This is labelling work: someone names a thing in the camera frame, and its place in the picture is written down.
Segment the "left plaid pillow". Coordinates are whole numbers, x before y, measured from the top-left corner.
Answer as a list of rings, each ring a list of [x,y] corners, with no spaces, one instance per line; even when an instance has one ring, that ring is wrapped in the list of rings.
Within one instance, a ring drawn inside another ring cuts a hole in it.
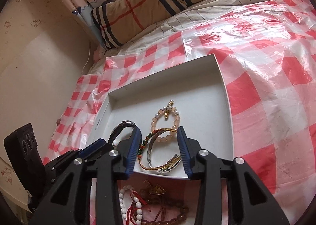
[[[186,9],[182,0],[116,0],[92,10],[106,50],[123,46],[149,26]]]

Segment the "engraved silver bangle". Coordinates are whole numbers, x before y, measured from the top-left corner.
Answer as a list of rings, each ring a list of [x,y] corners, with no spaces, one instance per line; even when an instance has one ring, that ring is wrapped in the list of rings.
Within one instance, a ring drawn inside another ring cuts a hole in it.
[[[150,167],[150,171],[155,171],[155,172],[158,172],[160,174],[171,172],[174,168],[176,168],[179,165],[179,163],[182,160],[182,158],[179,154],[175,154],[171,159],[169,159],[165,164],[163,164],[161,166],[154,167],[152,165],[151,154],[153,152],[153,145],[154,145],[155,141],[157,140],[157,138],[165,132],[176,132],[176,129],[160,128],[160,129],[155,130],[154,134],[149,142],[148,150],[147,150],[147,162],[148,162],[148,165]]]

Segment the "red white checkered plastic sheet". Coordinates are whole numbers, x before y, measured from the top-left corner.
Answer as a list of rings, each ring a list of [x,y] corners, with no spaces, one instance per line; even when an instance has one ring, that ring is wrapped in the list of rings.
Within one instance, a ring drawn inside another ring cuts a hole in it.
[[[101,60],[77,81],[44,163],[84,147],[110,90],[214,54],[233,123],[233,150],[294,224],[315,195],[315,9],[309,0],[239,6],[140,51]]]

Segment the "white shallow cardboard box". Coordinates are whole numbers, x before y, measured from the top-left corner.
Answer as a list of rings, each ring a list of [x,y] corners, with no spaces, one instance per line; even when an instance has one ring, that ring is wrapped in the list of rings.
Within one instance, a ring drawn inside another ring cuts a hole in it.
[[[87,143],[107,140],[122,121],[147,136],[153,128],[182,126],[187,137],[217,157],[232,160],[232,119],[217,59],[210,54],[144,77],[106,96]]]

